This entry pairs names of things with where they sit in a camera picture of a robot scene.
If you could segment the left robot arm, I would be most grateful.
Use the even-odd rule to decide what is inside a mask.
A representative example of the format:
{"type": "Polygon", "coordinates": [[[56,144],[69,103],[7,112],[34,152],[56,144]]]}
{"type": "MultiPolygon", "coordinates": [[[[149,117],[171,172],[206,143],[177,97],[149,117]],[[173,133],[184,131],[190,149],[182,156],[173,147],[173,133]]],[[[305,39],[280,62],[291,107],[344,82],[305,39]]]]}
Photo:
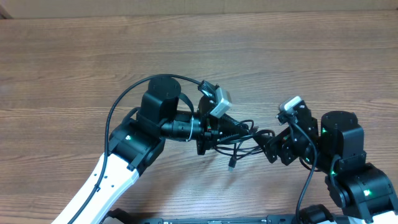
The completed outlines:
{"type": "Polygon", "coordinates": [[[203,155],[219,144],[249,134],[251,128],[226,114],[230,95],[218,85],[174,74],[158,74],[124,90],[106,120],[104,153],[90,177],[54,223],[100,223],[122,194],[163,152],[166,140],[195,141],[203,155]],[[135,87],[147,83],[141,105],[114,129],[112,115],[135,87]]]}

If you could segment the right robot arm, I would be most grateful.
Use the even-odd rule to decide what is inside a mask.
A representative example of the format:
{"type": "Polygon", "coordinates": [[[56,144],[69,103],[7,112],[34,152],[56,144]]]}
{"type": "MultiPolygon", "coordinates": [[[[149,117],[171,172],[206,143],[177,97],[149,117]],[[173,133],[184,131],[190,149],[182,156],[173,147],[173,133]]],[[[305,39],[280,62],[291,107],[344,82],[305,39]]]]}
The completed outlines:
{"type": "Polygon", "coordinates": [[[314,174],[325,173],[330,197],[347,217],[365,223],[397,213],[397,194],[388,176],[366,162],[364,129],[354,113],[330,111],[320,120],[303,100],[280,105],[277,119],[288,128],[272,137],[256,137],[269,162],[300,159],[314,174]]]}

